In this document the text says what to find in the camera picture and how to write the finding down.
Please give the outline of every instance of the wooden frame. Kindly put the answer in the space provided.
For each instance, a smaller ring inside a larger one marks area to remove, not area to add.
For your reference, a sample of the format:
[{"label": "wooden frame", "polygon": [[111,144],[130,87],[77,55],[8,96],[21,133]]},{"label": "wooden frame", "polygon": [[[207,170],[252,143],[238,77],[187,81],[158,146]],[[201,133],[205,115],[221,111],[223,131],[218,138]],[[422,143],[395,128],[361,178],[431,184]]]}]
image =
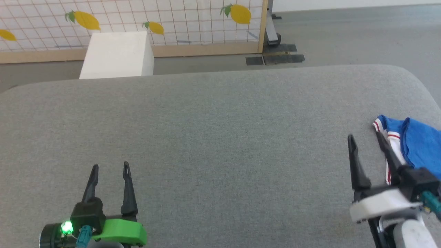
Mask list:
[{"label": "wooden frame", "polygon": [[[262,53],[268,0],[263,0],[258,43],[223,43],[212,45],[153,46],[155,57],[207,56]],[[0,53],[0,64],[84,60],[87,49],[48,50]]]}]

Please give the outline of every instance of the grid pattern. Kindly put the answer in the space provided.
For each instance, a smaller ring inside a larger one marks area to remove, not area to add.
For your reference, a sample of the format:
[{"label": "grid pattern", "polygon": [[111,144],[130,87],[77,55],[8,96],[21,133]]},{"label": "grid pattern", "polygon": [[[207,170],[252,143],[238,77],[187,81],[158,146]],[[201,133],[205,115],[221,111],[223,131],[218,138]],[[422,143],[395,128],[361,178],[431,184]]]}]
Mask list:
[{"label": "grid pattern", "polygon": [[[263,0],[0,0],[0,30],[17,41],[0,38],[0,52],[81,49],[92,33],[145,31],[144,22],[157,22],[164,35],[148,30],[159,45],[209,45],[258,42]],[[220,15],[221,8],[240,4],[251,12],[250,24],[237,24]],[[65,13],[93,15],[101,30],[88,30],[66,21]]]}]

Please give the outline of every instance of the lemon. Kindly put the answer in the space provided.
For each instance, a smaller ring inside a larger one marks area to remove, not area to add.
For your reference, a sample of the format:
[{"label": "lemon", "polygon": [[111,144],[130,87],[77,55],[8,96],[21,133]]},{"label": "lemon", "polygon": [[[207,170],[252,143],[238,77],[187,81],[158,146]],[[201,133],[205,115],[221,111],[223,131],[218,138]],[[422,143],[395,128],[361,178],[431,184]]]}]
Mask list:
[{"label": "lemon", "polygon": [[8,30],[0,29],[0,37],[8,41],[17,41],[15,35]]},{"label": "lemon", "polygon": [[155,34],[162,34],[164,35],[164,28],[161,24],[156,22],[146,22],[142,24],[146,28],[150,28],[150,31],[154,32]]},{"label": "lemon", "polygon": [[98,20],[91,14],[82,12],[82,11],[71,11],[64,15],[66,21],[69,17],[70,21],[73,23],[77,20],[78,24],[90,29],[90,30],[101,30],[100,23]]},{"label": "lemon", "polygon": [[230,4],[222,7],[220,10],[221,15],[222,12],[224,12],[227,17],[231,13],[231,19],[238,24],[250,24],[251,12],[243,5]]}]

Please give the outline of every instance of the concrete floor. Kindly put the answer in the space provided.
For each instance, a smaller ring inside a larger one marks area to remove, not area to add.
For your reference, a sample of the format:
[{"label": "concrete floor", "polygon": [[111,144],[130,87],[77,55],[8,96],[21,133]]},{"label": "concrete floor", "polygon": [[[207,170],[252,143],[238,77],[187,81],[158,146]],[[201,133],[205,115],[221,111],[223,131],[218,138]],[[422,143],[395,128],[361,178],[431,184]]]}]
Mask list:
[{"label": "concrete floor", "polygon": [[[245,57],[158,58],[154,74],[259,70],[335,64],[391,64],[416,75],[441,105],[441,5],[280,13],[276,30],[295,43],[301,64],[247,66]],[[81,61],[0,65],[0,92],[35,82],[77,79]]]}]

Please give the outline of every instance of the white block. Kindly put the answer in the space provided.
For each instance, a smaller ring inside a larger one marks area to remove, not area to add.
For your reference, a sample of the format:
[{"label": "white block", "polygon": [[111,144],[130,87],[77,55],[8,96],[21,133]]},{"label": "white block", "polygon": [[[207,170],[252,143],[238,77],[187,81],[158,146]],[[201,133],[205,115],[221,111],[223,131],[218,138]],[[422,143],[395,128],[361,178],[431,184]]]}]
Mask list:
[{"label": "white block", "polygon": [[80,79],[153,75],[147,32],[93,33]]}]

